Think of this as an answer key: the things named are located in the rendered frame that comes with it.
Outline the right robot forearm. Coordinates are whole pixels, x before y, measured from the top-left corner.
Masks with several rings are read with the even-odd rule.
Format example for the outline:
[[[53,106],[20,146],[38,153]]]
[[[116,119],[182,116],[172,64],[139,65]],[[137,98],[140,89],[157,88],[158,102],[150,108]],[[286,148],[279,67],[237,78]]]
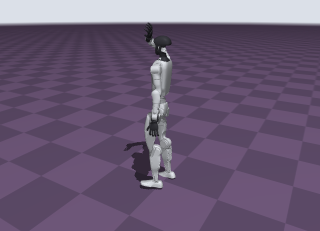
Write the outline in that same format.
[[[146,40],[146,38],[145,38],[145,40]],[[153,38],[150,40],[150,42],[148,42],[148,44],[150,46],[152,46],[154,49],[156,49],[156,45],[154,43],[154,39]],[[163,48],[165,51],[167,51],[167,49],[165,47],[161,47],[161,48]],[[159,50],[159,46],[158,46],[158,50]]]

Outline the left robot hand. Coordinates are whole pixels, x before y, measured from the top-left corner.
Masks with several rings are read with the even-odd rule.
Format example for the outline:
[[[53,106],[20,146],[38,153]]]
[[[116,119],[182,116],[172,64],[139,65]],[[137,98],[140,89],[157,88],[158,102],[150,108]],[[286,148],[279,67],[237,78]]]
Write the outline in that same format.
[[[157,120],[152,120],[152,117],[151,117],[151,123],[149,124],[149,126],[146,129],[147,131],[150,129],[149,135],[150,136],[152,135],[152,137],[154,137],[154,136],[156,137],[156,135],[159,136],[159,133],[158,133],[159,127],[157,124],[158,121],[159,121],[159,115],[157,116]]]

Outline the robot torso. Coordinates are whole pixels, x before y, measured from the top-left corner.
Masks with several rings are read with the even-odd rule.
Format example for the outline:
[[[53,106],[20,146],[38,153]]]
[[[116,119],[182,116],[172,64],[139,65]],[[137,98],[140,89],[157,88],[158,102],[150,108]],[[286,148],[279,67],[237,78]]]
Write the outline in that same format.
[[[164,96],[166,96],[169,91],[170,91],[170,86],[171,86],[171,79],[172,79],[172,68],[173,68],[173,63],[172,60],[170,58],[168,58],[170,61],[166,62],[166,61],[162,61],[161,57],[159,57],[159,59],[157,59],[152,65],[154,64],[161,64],[161,68],[162,68],[162,72],[161,72],[161,96],[160,96],[160,108],[159,110],[161,111],[161,117],[165,116],[168,112],[168,103],[166,102],[166,98]],[[151,75],[151,88],[152,88],[152,92],[153,90],[155,90],[155,86],[153,85],[153,79],[152,79],[152,75]]]

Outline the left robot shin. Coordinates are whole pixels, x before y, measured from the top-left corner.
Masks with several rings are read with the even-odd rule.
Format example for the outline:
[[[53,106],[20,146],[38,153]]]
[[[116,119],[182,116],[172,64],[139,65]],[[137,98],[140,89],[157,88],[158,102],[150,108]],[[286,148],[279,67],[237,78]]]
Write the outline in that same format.
[[[149,161],[153,182],[158,182],[159,169],[161,168],[161,150],[159,148],[153,148],[151,153],[149,151]]]

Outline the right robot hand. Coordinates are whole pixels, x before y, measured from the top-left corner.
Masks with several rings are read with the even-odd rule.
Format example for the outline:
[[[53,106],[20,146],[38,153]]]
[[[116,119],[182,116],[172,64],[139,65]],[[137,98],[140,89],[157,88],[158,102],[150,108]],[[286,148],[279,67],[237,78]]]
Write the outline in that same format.
[[[146,26],[147,25],[147,26]],[[145,34],[144,36],[146,37],[146,42],[150,42],[150,40],[153,38],[152,34],[153,34],[153,26],[148,22],[148,24],[146,24],[145,27],[148,29],[145,29],[145,31],[147,31],[147,35]]]

